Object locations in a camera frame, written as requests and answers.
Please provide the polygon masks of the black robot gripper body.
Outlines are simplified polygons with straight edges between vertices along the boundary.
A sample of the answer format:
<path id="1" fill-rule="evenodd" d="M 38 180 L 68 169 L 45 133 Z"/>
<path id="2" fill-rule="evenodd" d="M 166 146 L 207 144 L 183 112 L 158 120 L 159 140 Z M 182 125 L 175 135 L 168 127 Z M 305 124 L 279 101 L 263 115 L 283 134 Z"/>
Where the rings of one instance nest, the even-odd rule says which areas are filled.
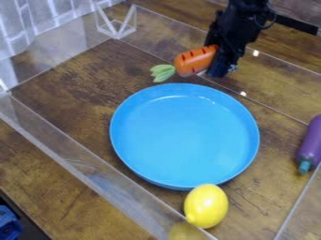
<path id="1" fill-rule="evenodd" d="M 228 0 L 226 9 L 215 12 L 208 30 L 218 33 L 219 49 L 244 54 L 247 44 L 269 28 L 266 21 L 270 15 L 269 0 Z"/>

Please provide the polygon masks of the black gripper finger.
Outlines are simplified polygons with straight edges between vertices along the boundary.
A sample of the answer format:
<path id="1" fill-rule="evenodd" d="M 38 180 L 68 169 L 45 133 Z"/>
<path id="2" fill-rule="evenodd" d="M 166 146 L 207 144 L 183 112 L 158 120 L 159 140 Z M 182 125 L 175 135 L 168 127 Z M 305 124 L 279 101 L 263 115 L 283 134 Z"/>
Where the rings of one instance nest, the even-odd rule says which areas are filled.
<path id="1" fill-rule="evenodd" d="M 207 33 L 204 45 L 211 46 L 215 50 L 219 49 L 219 37 L 216 32 Z"/>
<path id="2" fill-rule="evenodd" d="M 238 59 L 243 56 L 243 52 L 230 52 L 226 50 L 218 50 L 214 55 L 210 67 L 206 74 L 210 77 L 222 78 L 230 71 L 235 71 Z"/>

